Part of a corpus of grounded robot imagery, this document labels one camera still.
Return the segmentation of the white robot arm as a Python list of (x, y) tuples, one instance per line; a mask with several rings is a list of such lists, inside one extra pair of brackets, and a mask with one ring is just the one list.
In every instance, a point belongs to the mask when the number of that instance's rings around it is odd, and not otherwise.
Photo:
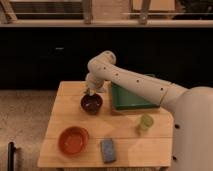
[(86, 89), (103, 90), (109, 80), (173, 115), (173, 161), (170, 171), (213, 171), (213, 88), (185, 88), (175, 83), (116, 66), (116, 56), (104, 51), (87, 64)]

